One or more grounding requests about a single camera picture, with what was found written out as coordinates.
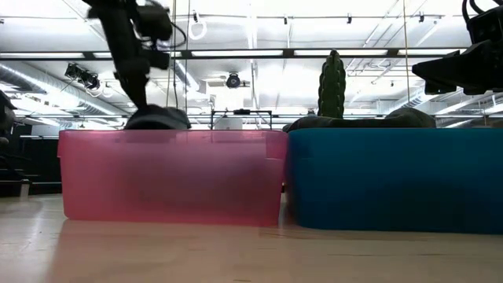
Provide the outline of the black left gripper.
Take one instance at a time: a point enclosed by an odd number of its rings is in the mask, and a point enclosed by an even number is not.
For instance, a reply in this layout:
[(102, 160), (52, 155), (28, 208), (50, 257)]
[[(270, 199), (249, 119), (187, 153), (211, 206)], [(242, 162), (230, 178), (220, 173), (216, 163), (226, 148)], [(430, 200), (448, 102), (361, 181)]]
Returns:
[[(159, 41), (171, 38), (169, 9), (156, 1), (143, 6), (136, 1), (86, 0), (88, 17), (101, 22), (116, 73), (122, 77), (166, 70), (170, 55), (158, 49)], [(138, 109), (147, 106), (147, 78), (120, 78), (125, 94)]]

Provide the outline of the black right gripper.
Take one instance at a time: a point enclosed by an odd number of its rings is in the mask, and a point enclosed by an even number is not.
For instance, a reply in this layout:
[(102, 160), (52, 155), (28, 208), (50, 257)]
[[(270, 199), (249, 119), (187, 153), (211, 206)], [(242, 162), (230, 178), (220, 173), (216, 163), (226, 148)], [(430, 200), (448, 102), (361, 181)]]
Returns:
[[(471, 6), (475, 17), (466, 20), (472, 41), (464, 51), (449, 52), (440, 59), (415, 64), (412, 73), (425, 81), (425, 94), (445, 94), (446, 89), (466, 89), (466, 94), (502, 90), (502, 6), (483, 10)], [(471, 86), (465, 81), (461, 64), (468, 52), (473, 68)]]

